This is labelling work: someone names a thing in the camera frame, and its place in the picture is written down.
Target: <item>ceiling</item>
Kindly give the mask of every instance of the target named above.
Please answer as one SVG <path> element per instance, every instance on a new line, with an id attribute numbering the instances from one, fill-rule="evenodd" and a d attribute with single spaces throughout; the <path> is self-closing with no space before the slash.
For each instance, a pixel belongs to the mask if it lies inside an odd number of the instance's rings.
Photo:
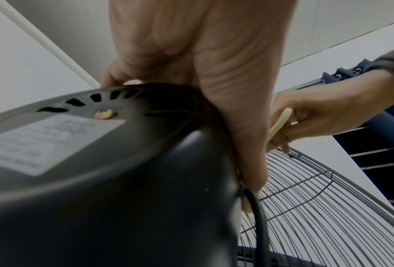
<path id="1" fill-rule="evenodd" d="M 97 81 L 116 55 L 108 0 L 7 0 Z M 394 0 L 300 0 L 283 64 L 394 23 Z"/>

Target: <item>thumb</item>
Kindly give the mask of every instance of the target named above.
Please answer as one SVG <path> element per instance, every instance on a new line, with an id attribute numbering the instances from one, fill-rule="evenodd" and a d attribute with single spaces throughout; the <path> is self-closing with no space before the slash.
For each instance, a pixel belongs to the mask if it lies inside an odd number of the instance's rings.
<path id="1" fill-rule="evenodd" d="M 289 144 L 292 141 L 308 137 L 316 127 L 316 120 L 308 120 L 293 125 L 286 125 L 268 142 L 266 152 Z"/>
<path id="2" fill-rule="evenodd" d="M 106 69 L 100 82 L 100 88 L 122 86 L 130 80 L 133 80 L 133 77 L 126 74 L 120 66 L 119 59 L 115 59 Z"/>

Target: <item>fan grille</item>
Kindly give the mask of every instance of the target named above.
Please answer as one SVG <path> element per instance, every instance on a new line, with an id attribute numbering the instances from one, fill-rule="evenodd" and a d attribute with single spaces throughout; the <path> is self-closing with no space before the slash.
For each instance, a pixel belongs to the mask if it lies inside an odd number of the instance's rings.
<path id="1" fill-rule="evenodd" d="M 394 266 L 394 210 L 296 150 L 275 150 L 266 162 L 259 196 L 272 266 Z M 254 227 L 243 215 L 238 266 L 253 266 Z"/>

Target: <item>black cable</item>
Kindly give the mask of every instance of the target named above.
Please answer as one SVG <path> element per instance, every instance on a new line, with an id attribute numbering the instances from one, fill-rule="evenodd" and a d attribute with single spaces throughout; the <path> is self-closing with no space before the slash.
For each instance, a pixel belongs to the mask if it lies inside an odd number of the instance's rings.
<path id="1" fill-rule="evenodd" d="M 255 249 L 255 267 L 270 266 L 269 236 L 267 234 L 267 223 L 264 216 L 260 200 L 244 183 L 241 183 L 244 196 L 250 202 L 254 213 L 256 249 Z"/>

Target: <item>white wall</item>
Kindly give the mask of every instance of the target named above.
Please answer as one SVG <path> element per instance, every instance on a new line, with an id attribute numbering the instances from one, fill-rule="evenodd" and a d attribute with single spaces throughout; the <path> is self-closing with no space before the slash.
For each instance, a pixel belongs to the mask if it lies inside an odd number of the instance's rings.
<path id="1" fill-rule="evenodd" d="M 354 67 L 365 58 L 373 60 L 392 49 L 394 49 L 394 24 L 281 67 L 274 91 L 280 92 L 318 79 L 323 72 L 334 73 L 340 67 Z M 332 137 L 302 139 L 293 142 L 291 147 L 353 180 L 390 206 L 385 197 Z"/>
<path id="2" fill-rule="evenodd" d="M 0 112 L 98 85 L 0 0 Z"/>

